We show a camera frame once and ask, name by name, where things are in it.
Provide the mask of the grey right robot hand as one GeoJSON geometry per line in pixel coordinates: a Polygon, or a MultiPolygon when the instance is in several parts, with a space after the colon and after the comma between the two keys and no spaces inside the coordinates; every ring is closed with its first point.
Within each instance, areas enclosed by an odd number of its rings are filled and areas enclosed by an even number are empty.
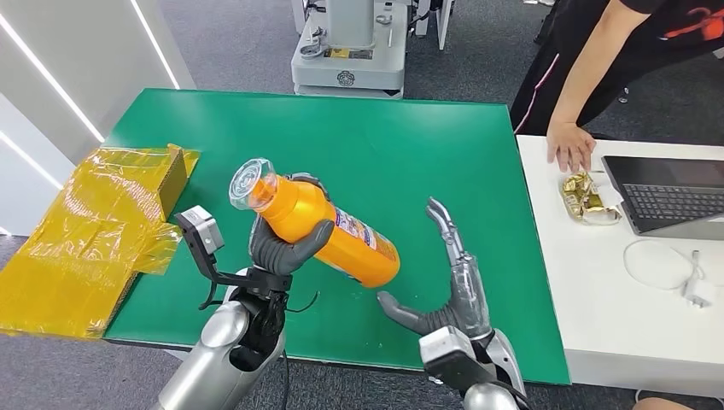
{"type": "Polygon", "coordinates": [[[458,227],[442,202],[430,197],[425,212],[437,224],[445,244],[451,267],[450,297],[429,313],[401,305],[387,291],[377,292],[377,301],[389,319],[420,336],[450,325],[472,340],[487,337],[493,327],[476,257],[464,249],[458,227]]]}

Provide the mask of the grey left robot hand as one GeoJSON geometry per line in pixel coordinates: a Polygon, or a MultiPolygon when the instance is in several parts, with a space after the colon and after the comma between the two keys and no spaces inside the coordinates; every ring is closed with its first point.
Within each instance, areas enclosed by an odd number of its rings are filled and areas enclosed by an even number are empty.
{"type": "Polygon", "coordinates": [[[252,265],[247,271],[290,276],[329,242],[333,230],[333,221],[322,219],[308,235],[297,242],[288,243],[274,232],[264,218],[257,215],[249,235],[248,252],[252,265]]]}

